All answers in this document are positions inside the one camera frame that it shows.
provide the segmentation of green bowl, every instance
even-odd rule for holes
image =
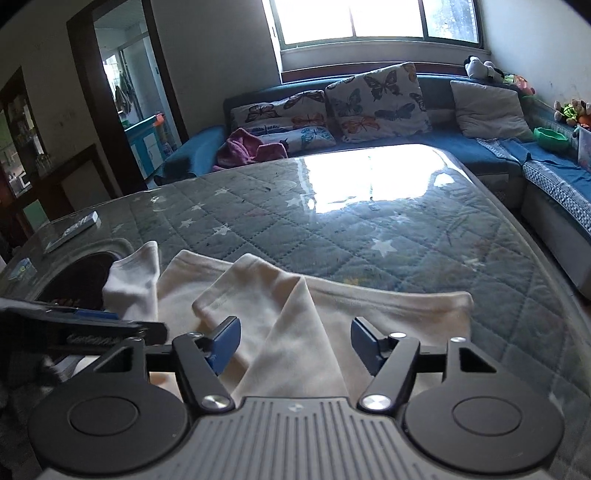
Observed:
[[[534,130],[534,138],[539,146],[551,152],[563,152],[570,145],[569,139],[563,134],[547,128],[536,128]]]

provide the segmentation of small box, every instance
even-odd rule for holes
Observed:
[[[591,132],[579,127],[579,165],[591,172]]]

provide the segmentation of white pillow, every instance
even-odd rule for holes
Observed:
[[[534,140],[516,91],[457,80],[451,85],[457,124],[465,137]]]
[[[271,103],[253,103],[231,110],[233,129],[243,128],[264,143],[279,142],[287,154],[334,147],[326,128],[323,90],[309,90]]]
[[[431,130],[414,63],[361,73],[328,85],[344,142],[414,135]]]

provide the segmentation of doorway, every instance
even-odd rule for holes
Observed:
[[[94,26],[117,114],[146,180],[181,141],[141,0],[127,0],[98,18]]]
[[[188,140],[151,0],[95,0],[68,23],[72,53],[103,150],[124,194]]]

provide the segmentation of window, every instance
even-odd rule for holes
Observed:
[[[119,65],[117,63],[117,56],[112,55],[106,59],[103,62],[103,68],[105,69],[107,79],[109,80],[109,86],[111,87],[113,97],[115,97],[115,88],[120,86],[121,76],[121,73],[119,72]]]
[[[480,46],[476,0],[271,0],[282,50],[358,40]]]

